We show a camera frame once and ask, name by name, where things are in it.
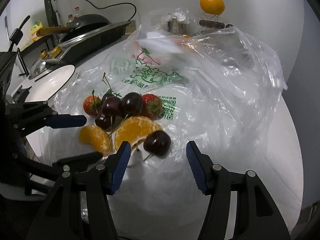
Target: plastic bottle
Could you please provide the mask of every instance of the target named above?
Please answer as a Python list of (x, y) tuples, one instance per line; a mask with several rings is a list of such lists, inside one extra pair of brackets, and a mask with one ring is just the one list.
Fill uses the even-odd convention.
[(69, 25), (70, 23), (72, 23), (72, 21), (73, 21), (73, 15), (70, 14), (70, 15), (68, 16), (68, 20), (67, 20), (66, 26), (68, 27), (68, 25)]
[(74, 16), (73, 16), (73, 19), (75, 20), (75, 19), (79, 18), (79, 17), (82, 16), (82, 15), (83, 15), (83, 13), (82, 13), (82, 11), (80, 10), (80, 7), (79, 7), (79, 6), (76, 7), (76, 8), (75, 8), (75, 14), (74, 14)]
[(40, 20), (36, 21), (34, 25), (31, 27), (30, 33), (33, 41), (37, 41), (40, 38), (42, 38), (37, 36), (37, 31), (40, 30), (41, 28), (43, 28), (43, 24)]

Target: green qr code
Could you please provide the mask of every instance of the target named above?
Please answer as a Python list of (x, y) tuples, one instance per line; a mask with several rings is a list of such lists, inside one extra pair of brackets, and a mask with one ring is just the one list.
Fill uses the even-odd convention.
[(174, 116), (174, 109), (176, 107), (176, 100), (172, 97), (159, 96), (162, 100), (163, 111), (161, 113), (161, 118), (172, 120)]

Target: screw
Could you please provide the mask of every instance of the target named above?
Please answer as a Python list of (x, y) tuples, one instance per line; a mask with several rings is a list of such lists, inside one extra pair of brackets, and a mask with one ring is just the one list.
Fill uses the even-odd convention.
[(248, 176), (254, 177), (254, 176), (256, 176), (256, 173), (254, 171), (248, 171)]
[(105, 168), (104, 164), (101, 164), (101, 163), (96, 166), (96, 169), (98, 171), (102, 171), (104, 168)]
[(63, 170), (64, 171), (70, 171), (70, 167), (68, 165), (63, 165)]
[(213, 168), (215, 171), (220, 171), (220, 170), (222, 169), (222, 167), (221, 167), (219, 164), (213, 165), (212, 168)]
[(67, 178), (70, 176), (70, 171), (65, 171), (64, 173), (62, 173), (62, 177)]

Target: white plate with black rim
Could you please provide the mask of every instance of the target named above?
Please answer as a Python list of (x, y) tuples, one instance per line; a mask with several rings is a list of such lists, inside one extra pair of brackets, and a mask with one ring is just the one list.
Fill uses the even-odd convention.
[(41, 77), (30, 89), (25, 102), (49, 100), (69, 81), (75, 69), (73, 65), (66, 65)]

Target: yellow container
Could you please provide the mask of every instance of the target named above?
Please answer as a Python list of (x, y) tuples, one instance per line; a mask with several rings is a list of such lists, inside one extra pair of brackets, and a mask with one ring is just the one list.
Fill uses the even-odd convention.
[(35, 25), (33, 25), (32, 28), (30, 29), (30, 33), (33, 41), (37, 41), (40, 38), (42, 38), (37, 36), (37, 31), (40, 30), (41, 28), (43, 28), (43, 24), (40, 20), (38, 20), (37, 22), (35, 22)]

